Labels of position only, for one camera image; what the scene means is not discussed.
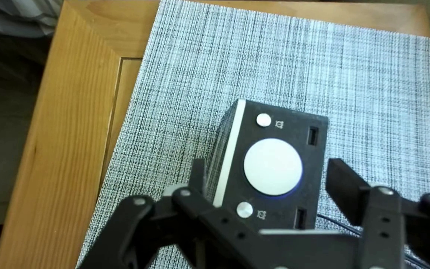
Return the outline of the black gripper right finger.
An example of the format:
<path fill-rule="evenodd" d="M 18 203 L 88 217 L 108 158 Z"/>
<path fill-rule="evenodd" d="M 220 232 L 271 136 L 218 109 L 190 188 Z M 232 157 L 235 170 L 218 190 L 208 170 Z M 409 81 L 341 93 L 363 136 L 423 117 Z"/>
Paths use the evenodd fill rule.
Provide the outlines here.
<path fill-rule="evenodd" d="M 327 164 L 326 191 L 359 238 L 359 269 L 405 269 L 405 248 L 430 266 L 430 193 L 418 202 L 387 185 L 371 185 L 342 158 Z"/>

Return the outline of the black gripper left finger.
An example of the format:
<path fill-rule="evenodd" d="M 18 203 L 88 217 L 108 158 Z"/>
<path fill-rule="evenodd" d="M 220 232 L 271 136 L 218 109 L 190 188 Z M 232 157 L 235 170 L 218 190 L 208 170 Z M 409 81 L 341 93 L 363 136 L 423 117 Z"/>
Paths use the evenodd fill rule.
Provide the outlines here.
<path fill-rule="evenodd" d="M 194 269 L 259 269 L 259 236 L 203 197 L 205 160 L 193 161 L 187 187 L 159 202 L 123 199 L 79 269 L 147 269 L 165 247 L 176 245 Z"/>

